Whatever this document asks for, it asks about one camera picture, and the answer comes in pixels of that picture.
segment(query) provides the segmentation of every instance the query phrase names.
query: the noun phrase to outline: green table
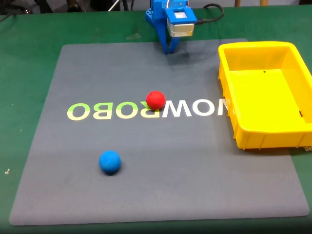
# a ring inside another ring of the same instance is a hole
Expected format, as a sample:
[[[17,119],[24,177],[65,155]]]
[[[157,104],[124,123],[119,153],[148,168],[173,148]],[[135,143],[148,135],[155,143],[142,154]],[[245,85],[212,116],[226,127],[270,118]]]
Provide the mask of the green table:
[[[191,40],[246,38],[281,40],[296,45],[312,70],[312,5],[226,8],[218,22],[199,25]],[[60,50],[65,44],[157,41],[145,12],[96,12],[20,15],[0,23],[0,233],[205,233],[312,227],[300,218],[168,221],[125,224],[13,227],[8,219]],[[217,9],[196,9],[213,17]],[[291,150],[312,210],[312,156]]]

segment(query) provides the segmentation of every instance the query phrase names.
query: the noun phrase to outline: gray rubber mat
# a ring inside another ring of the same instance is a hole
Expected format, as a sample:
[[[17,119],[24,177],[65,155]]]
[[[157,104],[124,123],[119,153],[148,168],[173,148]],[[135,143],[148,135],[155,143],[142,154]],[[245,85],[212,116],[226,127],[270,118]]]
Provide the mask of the gray rubber mat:
[[[183,42],[168,56],[157,43],[64,46],[11,224],[307,215],[288,152],[233,140],[217,49],[235,41]],[[141,103],[151,90],[166,96],[160,113]],[[106,150],[121,156],[113,176],[98,165]]]

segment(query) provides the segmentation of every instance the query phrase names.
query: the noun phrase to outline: yellow tray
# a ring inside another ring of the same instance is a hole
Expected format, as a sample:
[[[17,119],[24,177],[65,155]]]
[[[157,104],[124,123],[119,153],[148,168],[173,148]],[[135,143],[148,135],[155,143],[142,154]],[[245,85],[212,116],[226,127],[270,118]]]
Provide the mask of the yellow tray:
[[[224,44],[219,56],[239,149],[312,146],[312,77],[293,44]]]

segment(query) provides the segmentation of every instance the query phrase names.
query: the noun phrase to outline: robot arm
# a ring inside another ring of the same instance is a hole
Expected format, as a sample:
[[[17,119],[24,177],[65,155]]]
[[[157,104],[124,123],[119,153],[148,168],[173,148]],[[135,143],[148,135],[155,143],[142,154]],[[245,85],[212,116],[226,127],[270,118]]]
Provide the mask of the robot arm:
[[[204,8],[215,6],[221,15],[214,19],[197,20],[189,7],[189,0],[151,0],[151,8],[145,13],[146,20],[156,29],[159,41],[165,54],[172,53],[180,37],[193,35],[194,25],[219,20],[224,16],[223,8],[218,4],[207,4]],[[172,37],[169,49],[166,43],[166,28]]]

